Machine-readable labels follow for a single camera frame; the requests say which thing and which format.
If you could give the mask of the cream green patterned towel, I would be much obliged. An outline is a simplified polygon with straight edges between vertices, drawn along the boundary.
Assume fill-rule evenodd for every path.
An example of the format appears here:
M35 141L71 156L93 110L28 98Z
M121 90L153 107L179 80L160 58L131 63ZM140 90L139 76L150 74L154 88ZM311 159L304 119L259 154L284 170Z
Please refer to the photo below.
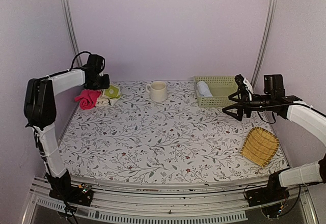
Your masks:
M116 85L110 85L109 88L100 90L100 96L97 98L95 106L113 106L120 98L120 87Z

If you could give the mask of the light blue towel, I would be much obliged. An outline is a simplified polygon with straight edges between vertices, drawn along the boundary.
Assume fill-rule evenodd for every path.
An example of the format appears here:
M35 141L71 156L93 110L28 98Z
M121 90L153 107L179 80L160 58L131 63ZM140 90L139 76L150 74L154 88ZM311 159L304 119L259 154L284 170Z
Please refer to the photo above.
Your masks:
M197 89L201 97L212 97L209 86L204 81L197 82Z

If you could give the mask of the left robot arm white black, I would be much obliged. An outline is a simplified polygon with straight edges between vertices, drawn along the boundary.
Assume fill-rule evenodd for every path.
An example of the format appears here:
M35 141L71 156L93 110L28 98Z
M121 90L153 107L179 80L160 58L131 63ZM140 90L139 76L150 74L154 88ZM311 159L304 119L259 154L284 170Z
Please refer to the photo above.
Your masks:
M81 67L71 66L68 70L28 81L24 101L27 127L34 131L36 148L46 168L45 176L51 185L49 196L64 203L89 206L94 192L87 184L71 184L71 176L60 156L55 134L55 96L79 86L93 91L109 88L110 78L102 73L104 69L105 58L90 53L86 64Z

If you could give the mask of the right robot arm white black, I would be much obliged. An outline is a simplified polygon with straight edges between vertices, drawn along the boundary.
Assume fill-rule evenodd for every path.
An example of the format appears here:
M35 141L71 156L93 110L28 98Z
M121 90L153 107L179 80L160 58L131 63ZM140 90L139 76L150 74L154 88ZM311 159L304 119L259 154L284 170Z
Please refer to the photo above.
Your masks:
M263 94L254 94L251 85L242 75L235 76L237 91L229 95L232 105L223 108L223 113L241 121L252 112L270 111L305 133L305 139L318 140L325 144L325 114L308 105L295 95L286 95L281 74L263 77ZM249 206L263 205L289 197L291 186L310 186L325 183L325 158L297 167L270 174L265 187L246 190L244 197Z

